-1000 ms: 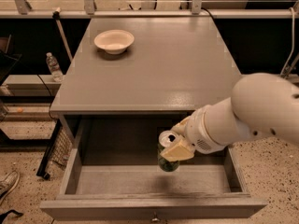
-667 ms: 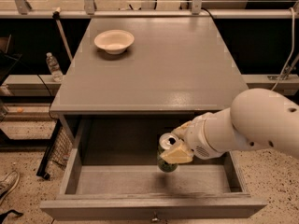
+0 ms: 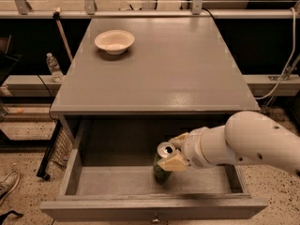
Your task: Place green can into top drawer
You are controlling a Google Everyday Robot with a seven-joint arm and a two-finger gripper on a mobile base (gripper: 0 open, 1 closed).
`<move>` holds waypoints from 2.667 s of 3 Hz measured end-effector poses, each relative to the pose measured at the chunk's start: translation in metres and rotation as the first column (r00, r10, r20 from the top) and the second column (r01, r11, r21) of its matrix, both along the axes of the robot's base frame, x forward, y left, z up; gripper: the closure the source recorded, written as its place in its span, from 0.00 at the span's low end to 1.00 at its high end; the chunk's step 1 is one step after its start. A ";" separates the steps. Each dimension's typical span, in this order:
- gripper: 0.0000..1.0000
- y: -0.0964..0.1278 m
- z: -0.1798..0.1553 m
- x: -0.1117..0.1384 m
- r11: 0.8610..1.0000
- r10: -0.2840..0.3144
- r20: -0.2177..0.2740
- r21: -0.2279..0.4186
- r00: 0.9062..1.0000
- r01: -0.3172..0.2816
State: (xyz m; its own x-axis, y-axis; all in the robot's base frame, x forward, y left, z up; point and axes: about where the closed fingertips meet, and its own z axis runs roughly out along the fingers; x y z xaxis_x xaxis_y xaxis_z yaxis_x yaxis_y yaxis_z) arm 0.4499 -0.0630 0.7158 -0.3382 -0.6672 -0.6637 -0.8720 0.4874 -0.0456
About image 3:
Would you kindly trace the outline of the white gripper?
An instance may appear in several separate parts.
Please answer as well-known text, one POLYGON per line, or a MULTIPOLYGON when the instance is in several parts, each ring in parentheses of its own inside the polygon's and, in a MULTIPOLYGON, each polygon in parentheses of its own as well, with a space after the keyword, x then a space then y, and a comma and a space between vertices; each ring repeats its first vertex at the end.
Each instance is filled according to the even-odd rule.
POLYGON ((194 169, 212 168, 213 164, 208 162, 201 149, 201 138, 206 130, 207 127, 201 127, 170 138, 169 143, 177 149, 181 148, 181 151, 175 150, 169 155, 159 155, 157 165, 166 172, 182 172, 188 165, 194 169))

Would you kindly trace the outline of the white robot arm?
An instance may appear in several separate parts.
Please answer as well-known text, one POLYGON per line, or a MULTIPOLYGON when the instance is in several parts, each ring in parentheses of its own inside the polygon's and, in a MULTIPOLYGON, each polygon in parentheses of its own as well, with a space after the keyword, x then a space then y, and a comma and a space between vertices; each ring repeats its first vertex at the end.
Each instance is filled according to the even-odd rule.
POLYGON ((161 143, 157 152, 157 165, 166 172, 264 164, 300 173, 300 137, 257 112, 237 112, 223 126, 186 132, 161 143))

